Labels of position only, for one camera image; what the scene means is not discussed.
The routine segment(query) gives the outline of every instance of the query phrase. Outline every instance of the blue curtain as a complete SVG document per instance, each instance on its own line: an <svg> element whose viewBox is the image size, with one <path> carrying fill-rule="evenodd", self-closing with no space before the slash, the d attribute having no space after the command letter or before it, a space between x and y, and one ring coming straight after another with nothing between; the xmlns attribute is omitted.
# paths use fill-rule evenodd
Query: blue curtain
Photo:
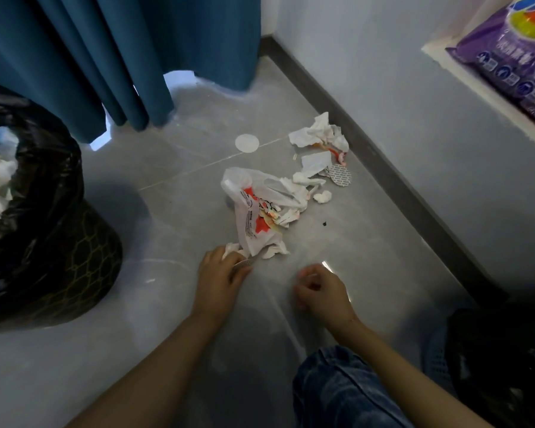
<svg viewBox="0 0 535 428"><path fill-rule="evenodd" d="M0 0L0 85L89 143L103 107L117 125L166 123L166 72L247 89L260 33L260 0Z"/></svg>

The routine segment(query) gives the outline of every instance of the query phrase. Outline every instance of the tile grout line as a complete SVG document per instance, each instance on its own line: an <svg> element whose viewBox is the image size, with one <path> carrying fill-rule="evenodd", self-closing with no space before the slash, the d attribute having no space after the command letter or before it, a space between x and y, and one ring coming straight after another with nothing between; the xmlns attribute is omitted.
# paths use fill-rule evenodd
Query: tile grout line
<svg viewBox="0 0 535 428"><path fill-rule="evenodd" d="M281 138L277 138L277 139L275 139L275 140L271 140L271 141L268 142L268 143L265 143L265 144L260 145L260 146L258 147L258 149L264 147L265 145L270 145L270 144L276 143L276 142L278 142L278 141L281 141L281 140L283 140L283 139L285 139L285 138L286 138L286 137L284 136L284 137L281 137ZM166 181L174 180L174 179L176 179L177 177L187 176L188 174L192 174L192 173L194 173L194 172L196 172L196 171L200 171L201 169L208 168L209 166L216 165L216 164L219 163L219 162L223 162L223 161L225 161L225 160L228 160L228 159L231 159L231 158L235 158L236 156L243 155L243 154L244 154L244 152L236 153L235 155L231 155L231 156L228 156L227 158L219 159L219 160L217 160L217 161L215 161L215 162L212 162L212 163L210 163L210 164L206 164L206 165L204 165L204 166L201 166L200 168L195 168L195 169L192 169L192 170L190 170L190 171L186 171L186 172L177 174L177 175L175 175L175 176L168 177L168 178L163 179L163 180L161 180L161 181L157 181L156 183L153 183L152 185L144 186L143 188L138 189L137 192L141 192L141 191L144 191L145 189L152 188L152 187L154 187L154 186L158 186L158 185L160 185L160 184L162 184L162 183L164 183L164 182L166 182Z"/></svg>

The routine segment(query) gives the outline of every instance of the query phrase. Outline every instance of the gray tile floor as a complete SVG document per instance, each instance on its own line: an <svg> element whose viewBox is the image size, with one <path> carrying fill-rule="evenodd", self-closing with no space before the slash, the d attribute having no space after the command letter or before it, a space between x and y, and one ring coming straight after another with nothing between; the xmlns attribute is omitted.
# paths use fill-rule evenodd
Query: gray tile floor
<svg viewBox="0 0 535 428"><path fill-rule="evenodd" d="M280 177L300 168L286 134L316 113L269 59L260 60L245 95L167 80L178 111L165 128L112 128L105 147L84 148L86 196L121 234L122 271L106 298L77 320L0 335L0 427L62 426L189 313L204 252L237 241L220 187L226 168ZM242 133L258 136L260 149L239 153L234 140ZM348 162L353 183L329 182L332 201L312 202L285 234L291 255L256 262L196 373L179 425L294 426L293 375L328 340L292 309L301 266L326 261L361 319L415 364L429 333L471 304L357 158Z"/></svg>

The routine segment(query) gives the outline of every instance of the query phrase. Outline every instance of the white wall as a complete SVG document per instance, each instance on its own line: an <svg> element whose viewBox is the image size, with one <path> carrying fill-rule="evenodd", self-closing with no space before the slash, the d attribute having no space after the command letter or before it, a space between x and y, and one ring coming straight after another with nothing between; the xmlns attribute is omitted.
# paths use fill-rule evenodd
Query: white wall
<svg viewBox="0 0 535 428"><path fill-rule="evenodd" d="M480 265L535 286L535 144L421 47L460 0L281 0L275 36Z"/></svg>
<svg viewBox="0 0 535 428"><path fill-rule="evenodd" d="M276 30L280 0L262 0L262 36L273 34Z"/></svg>

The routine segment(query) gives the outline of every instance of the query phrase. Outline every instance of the jeans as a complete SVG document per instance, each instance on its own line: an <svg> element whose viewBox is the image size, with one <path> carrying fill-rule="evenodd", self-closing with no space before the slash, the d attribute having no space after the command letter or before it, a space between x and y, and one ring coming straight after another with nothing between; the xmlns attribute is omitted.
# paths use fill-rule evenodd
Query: jeans
<svg viewBox="0 0 535 428"><path fill-rule="evenodd" d="M301 428L413 427L360 357L341 346L316 351L293 380Z"/></svg>

